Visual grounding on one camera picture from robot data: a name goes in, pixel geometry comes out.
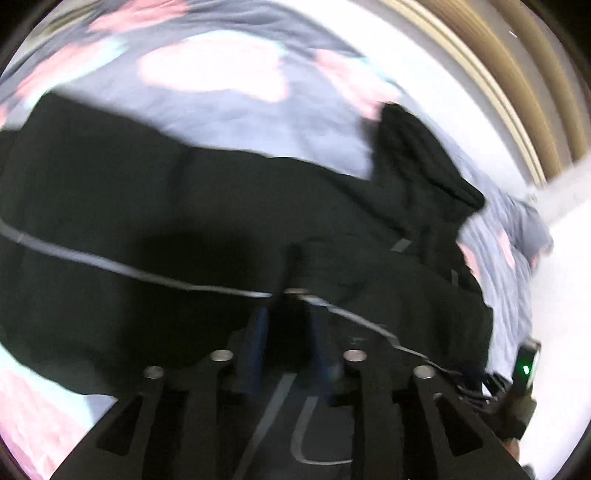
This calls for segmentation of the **person's right hand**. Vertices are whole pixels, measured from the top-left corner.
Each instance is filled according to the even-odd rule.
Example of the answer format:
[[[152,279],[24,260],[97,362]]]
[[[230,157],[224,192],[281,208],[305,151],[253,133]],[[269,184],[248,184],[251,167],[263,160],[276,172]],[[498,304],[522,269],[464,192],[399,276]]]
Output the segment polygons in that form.
[[[510,438],[503,441],[503,445],[512,458],[520,461],[520,442],[516,438]]]

